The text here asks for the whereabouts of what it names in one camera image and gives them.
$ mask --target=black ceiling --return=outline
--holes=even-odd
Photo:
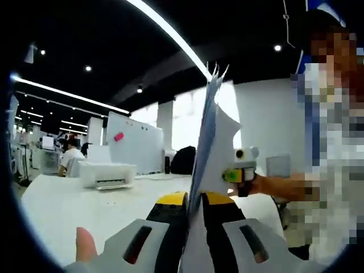
[[[212,2],[144,0],[190,44],[203,62],[230,65],[235,83],[289,77],[300,51],[286,42],[282,0]],[[290,16],[305,0],[286,0]],[[206,83],[201,72],[150,18],[123,0],[35,1],[24,14],[38,50],[34,63],[16,69],[21,78],[134,111]],[[283,50],[275,52],[273,46]],[[91,72],[84,67],[90,65]],[[139,84],[143,93],[137,93]],[[15,90],[107,115],[108,109],[27,84]],[[55,116],[72,109],[20,95],[20,109]],[[79,113],[79,122],[90,117]]]

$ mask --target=ceiling light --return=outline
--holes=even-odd
[[[207,78],[208,81],[211,80],[212,75],[208,71],[205,64],[198,58],[196,53],[192,50],[192,48],[186,43],[186,41],[178,34],[177,31],[171,27],[170,24],[166,22],[158,13],[156,13],[150,6],[145,4],[141,0],[127,0],[133,6],[138,8],[144,14],[146,14],[150,19],[152,19],[162,30],[164,30],[179,46],[180,48],[187,54],[187,56],[195,63],[201,73]]]
[[[277,45],[274,46],[274,50],[277,51],[277,52],[279,52],[279,51],[282,50],[282,46],[280,46],[280,45],[277,44]]]
[[[73,122],[69,122],[69,121],[61,121],[61,122],[62,123],[66,123],[66,124],[71,124],[71,125],[75,125],[75,126],[80,126],[80,127],[88,128],[87,125],[82,125],[82,124],[73,123]]]
[[[67,131],[67,132],[73,132],[73,133],[79,133],[79,134],[82,134],[82,135],[87,135],[87,133],[81,132],[81,131],[76,131],[76,130],[71,130],[71,129],[66,129],[66,128],[59,128],[59,129]]]
[[[129,111],[117,108],[115,106],[103,104],[101,102],[90,100],[89,98],[84,98],[84,97],[81,97],[81,96],[78,96],[78,95],[75,95],[75,94],[72,94],[72,93],[68,93],[68,92],[65,92],[65,91],[62,91],[62,90],[59,90],[59,89],[55,89],[55,88],[52,88],[52,87],[49,87],[49,86],[46,86],[46,85],[43,85],[43,84],[37,84],[36,82],[24,80],[24,79],[22,79],[22,78],[20,78],[18,76],[13,76],[12,79],[15,80],[15,81],[18,81],[18,82],[22,82],[24,84],[29,84],[29,85],[32,85],[32,86],[35,86],[35,87],[43,88],[45,90],[49,90],[49,91],[52,91],[52,92],[55,92],[55,93],[58,93],[58,94],[65,95],[65,96],[68,96],[68,97],[76,98],[78,100],[86,101],[86,102],[89,102],[91,104],[96,104],[98,106],[102,106],[102,107],[105,107],[105,108],[108,108],[108,109],[111,109],[111,110],[114,110],[114,111],[117,111],[117,112],[129,114]]]
[[[28,114],[28,115],[34,115],[34,116],[36,116],[36,117],[43,118],[43,116],[42,116],[42,115],[38,115],[38,114],[34,114],[34,113],[30,113],[30,112],[26,112],[26,111],[24,111],[24,110],[21,110],[20,112],[25,113],[25,114]]]

